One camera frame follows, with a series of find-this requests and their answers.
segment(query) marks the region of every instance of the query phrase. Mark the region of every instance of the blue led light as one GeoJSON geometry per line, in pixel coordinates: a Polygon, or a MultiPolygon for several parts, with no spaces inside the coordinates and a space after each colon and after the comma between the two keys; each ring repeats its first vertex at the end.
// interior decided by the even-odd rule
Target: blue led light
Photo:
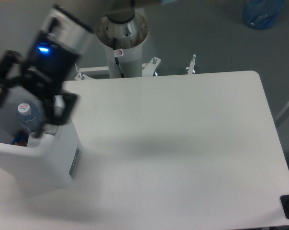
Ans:
{"type": "Polygon", "coordinates": [[[48,49],[48,48],[38,47],[38,49],[39,49],[40,52],[42,52],[42,53],[49,53],[49,49],[48,49]]]}

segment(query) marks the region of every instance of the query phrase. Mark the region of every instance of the bottle cap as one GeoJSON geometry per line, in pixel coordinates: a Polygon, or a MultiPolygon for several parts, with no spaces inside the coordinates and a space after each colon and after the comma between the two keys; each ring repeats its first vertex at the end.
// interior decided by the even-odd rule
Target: bottle cap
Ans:
{"type": "Polygon", "coordinates": [[[21,103],[18,106],[18,112],[22,115],[28,115],[31,113],[31,107],[28,103],[21,103]]]}

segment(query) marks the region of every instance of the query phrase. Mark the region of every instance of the table surface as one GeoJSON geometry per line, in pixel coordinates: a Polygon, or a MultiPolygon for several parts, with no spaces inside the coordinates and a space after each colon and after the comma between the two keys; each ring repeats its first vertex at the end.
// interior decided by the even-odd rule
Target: table surface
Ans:
{"type": "Polygon", "coordinates": [[[0,229],[231,230],[289,225],[289,172],[252,71],[69,81],[84,147],[68,188],[0,169],[0,229]]]}

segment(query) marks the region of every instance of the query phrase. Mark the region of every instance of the robotic arm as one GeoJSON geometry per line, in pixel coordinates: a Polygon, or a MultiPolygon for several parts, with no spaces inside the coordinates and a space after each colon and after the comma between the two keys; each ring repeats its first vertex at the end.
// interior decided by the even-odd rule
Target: robotic arm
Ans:
{"type": "Polygon", "coordinates": [[[36,137],[42,135],[45,124],[65,124],[77,96],[64,91],[62,83],[91,42],[95,24],[107,13],[124,21],[133,15],[134,8],[170,1],[173,0],[56,0],[65,8],[54,5],[27,56],[22,58],[18,52],[9,50],[0,60],[0,107],[9,89],[20,85],[43,105],[45,119],[36,137]],[[14,64],[19,65],[20,74],[8,78],[14,64]],[[60,115],[54,113],[56,95],[61,95],[65,103],[60,115]]]}

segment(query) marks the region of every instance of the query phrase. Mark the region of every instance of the gray floor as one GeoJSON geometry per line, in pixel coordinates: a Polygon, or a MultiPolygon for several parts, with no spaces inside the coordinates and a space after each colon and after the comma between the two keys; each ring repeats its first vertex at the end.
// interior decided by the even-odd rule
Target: gray floor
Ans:
{"type": "MultiPolygon", "coordinates": [[[[25,54],[52,2],[0,2],[0,55],[5,49],[25,54]]],[[[198,73],[254,70],[275,116],[289,100],[289,0],[268,30],[247,27],[241,17],[243,6],[243,0],[180,0],[141,9],[150,25],[144,62],[157,56],[162,59],[162,75],[183,74],[196,53],[198,73]]],[[[97,39],[78,65],[106,66],[97,39]]],[[[278,133],[289,164],[289,119],[278,133]]]]}

